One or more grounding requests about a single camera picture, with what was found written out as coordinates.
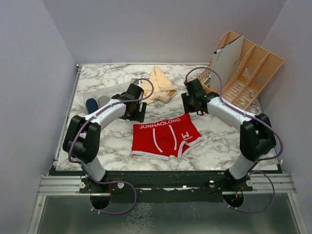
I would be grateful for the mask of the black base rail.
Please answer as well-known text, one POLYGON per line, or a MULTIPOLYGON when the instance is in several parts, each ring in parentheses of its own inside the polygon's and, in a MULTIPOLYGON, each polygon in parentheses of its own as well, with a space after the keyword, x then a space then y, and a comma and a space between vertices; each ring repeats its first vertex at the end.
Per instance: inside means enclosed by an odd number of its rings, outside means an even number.
POLYGON ((224 171, 108 171, 102 181, 120 183, 111 186, 92 182, 80 171, 51 170, 50 175, 77 177, 83 184, 75 194, 101 203, 132 203, 134 198, 148 203, 222 202, 223 195, 253 190, 250 177, 231 182, 224 171))

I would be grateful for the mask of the clear plastic storage box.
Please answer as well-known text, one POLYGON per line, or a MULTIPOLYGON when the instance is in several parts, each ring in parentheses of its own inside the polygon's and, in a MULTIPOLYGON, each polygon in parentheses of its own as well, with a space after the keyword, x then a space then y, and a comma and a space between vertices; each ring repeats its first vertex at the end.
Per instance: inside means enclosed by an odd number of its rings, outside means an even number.
POLYGON ((130 82, 113 85, 106 88, 96 88, 93 91, 89 91, 82 94, 86 113, 90 114, 93 111, 106 105, 112 96, 121 94, 128 89, 130 82))

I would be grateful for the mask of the grey rolled underwear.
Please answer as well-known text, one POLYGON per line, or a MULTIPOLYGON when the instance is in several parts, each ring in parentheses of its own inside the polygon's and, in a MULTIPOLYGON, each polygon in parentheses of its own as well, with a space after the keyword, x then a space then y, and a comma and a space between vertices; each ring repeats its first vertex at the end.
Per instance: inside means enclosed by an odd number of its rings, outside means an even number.
POLYGON ((110 97, 108 97, 108 96, 100 96, 97 99, 97 101, 98 101, 99 107, 101 108, 101 107, 105 106, 110 101, 110 97))

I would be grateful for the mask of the beige underwear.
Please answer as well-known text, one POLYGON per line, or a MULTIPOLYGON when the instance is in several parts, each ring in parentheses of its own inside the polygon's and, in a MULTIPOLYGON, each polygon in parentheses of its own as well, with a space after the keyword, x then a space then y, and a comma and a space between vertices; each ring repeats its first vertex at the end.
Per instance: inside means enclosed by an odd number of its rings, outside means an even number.
POLYGON ((160 67, 155 66, 153 68, 149 80, 154 86, 154 92, 149 98, 144 100, 147 104, 155 101, 161 101, 166 104, 177 94, 177 89, 160 67))

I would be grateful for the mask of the white folder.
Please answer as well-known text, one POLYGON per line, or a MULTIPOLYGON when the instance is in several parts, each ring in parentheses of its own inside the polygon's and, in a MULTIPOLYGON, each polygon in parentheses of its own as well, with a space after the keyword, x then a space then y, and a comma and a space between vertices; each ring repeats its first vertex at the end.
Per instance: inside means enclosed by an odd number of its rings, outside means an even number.
POLYGON ((238 68, 243 41, 244 34, 231 38, 228 33, 220 39, 212 54, 211 69, 219 74, 222 88, 225 88, 238 68))

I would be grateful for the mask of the navy rolled underwear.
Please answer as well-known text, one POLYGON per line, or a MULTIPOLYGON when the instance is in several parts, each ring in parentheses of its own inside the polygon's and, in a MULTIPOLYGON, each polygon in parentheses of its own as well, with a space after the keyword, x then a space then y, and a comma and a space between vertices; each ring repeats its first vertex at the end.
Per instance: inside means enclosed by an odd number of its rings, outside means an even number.
POLYGON ((86 105, 87 114, 91 114, 99 109, 97 100, 94 98, 87 99, 85 105, 86 105))

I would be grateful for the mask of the red boxer underwear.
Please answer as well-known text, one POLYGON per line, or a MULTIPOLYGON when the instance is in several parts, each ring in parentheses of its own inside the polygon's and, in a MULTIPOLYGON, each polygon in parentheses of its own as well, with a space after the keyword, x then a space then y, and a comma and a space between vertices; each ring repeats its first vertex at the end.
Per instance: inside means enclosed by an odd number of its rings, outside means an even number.
POLYGON ((154 123, 135 124, 131 156, 164 161, 170 156, 184 158, 203 140, 189 114, 154 123))

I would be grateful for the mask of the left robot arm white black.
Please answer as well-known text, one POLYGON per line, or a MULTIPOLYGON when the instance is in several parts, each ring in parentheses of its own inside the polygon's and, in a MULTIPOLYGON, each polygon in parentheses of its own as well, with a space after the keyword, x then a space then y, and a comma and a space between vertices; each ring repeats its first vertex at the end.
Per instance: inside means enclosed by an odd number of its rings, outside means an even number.
POLYGON ((143 122, 147 106, 142 101, 143 94, 141 87, 131 83, 125 92, 112 96, 105 106, 70 120, 62 149, 70 162, 79 164, 92 177, 91 187, 96 192, 105 191, 108 185, 104 178, 106 170, 98 158, 101 131, 118 118, 143 122))

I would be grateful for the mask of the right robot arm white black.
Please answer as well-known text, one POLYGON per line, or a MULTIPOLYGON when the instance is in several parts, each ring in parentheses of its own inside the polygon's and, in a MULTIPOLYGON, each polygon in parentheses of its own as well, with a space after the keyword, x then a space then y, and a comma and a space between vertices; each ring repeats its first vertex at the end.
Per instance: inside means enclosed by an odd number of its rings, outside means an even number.
POLYGON ((240 155, 235 163, 226 170, 225 187, 234 191, 241 186, 259 158, 276 146, 269 117, 261 113, 255 115, 243 112, 227 103, 215 92, 207 93, 198 79, 184 83, 187 93, 181 95, 185 113, 202 116, 208 113, 239 131, 240 155))

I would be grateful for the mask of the aluminium frame rail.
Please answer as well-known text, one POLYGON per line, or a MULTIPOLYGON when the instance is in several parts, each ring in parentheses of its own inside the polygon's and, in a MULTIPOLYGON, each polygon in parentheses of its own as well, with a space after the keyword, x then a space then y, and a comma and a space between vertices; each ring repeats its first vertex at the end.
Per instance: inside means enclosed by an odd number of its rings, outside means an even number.
MULTIPOLYGON (((80 110, 82 93, 94 87, 106 87, 112 69, 122 71, 121 65, 81 64, 68 105, 59 143, 63 142, 69 118, 80 110)), ((61 149, 57 146, 53 165, 47 176, 40 180, 39 193, 30 222, 30 234, 104 234, 108 232, 111 217, 91 210, 90 195, 79 193, 82 172, 69 166, 61 149)))

